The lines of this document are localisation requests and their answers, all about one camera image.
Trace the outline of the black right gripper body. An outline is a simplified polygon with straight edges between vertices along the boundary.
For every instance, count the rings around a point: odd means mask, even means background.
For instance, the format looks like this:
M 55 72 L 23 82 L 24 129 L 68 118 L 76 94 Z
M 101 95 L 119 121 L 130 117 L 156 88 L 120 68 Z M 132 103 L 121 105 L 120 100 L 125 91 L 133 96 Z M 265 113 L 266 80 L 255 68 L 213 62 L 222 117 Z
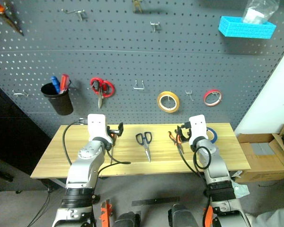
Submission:
M 185 122 L 181 125 L 181 141 L 188 142 L 191 138 L 191 123 Z

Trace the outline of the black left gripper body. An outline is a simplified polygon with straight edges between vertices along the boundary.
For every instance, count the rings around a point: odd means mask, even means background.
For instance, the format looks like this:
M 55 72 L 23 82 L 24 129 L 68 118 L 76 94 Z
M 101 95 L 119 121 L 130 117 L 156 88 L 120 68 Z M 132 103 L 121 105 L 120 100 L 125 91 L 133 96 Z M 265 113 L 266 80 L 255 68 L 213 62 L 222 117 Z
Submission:
M 107 126 L 106 130 L 107 130 L 107 134 L 108 134 L 111 138 L 114 138 L 114 137 L 116 137 L 116 136 L 119 136 L 119 134 L 120 134 L 120 130 L 119 130 L 119 129 L 110 129 L 109 126 Z

